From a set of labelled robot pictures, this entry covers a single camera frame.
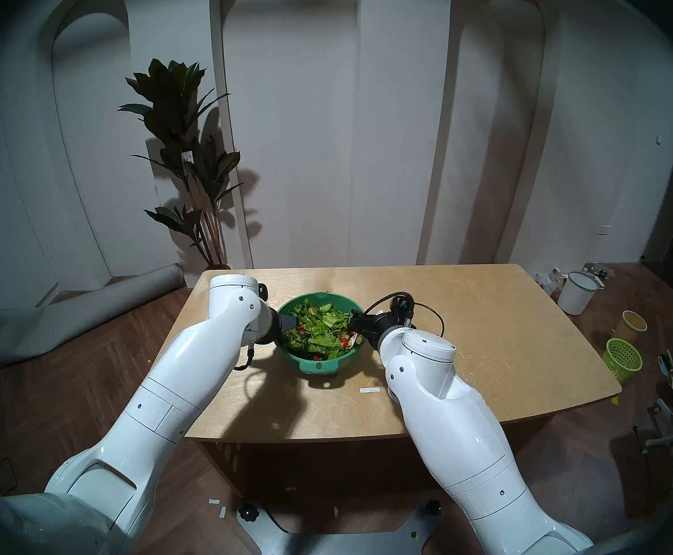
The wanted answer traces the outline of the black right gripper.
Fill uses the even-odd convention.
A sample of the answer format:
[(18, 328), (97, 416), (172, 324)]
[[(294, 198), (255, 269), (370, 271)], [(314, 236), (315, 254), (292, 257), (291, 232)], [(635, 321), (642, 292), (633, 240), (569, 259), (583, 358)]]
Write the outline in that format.
[[(353, 323), (362, 319), (362, 323)], [(351, 311), (349, 331), (362, 335), (375, 351), (379, 350), (381, 338), (389, 330), (397, 327), (397, 318), (392, 312), (381, 314), (364, 314), (362, 311)]]

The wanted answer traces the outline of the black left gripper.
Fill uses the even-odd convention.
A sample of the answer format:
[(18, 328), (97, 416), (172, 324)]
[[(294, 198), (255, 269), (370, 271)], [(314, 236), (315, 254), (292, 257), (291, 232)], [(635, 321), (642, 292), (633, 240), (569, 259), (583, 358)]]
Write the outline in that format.
[(299, 327), (299, 320), (295, 315), (282, 313), (282, 323), (276, 310), (268, 308), (266, 315), (269, 317), (269, 320), (267, 325), (264, 326), (265, 333), (257, 340), (258, 345), (275, 343), (281, 334), (298, 329)]

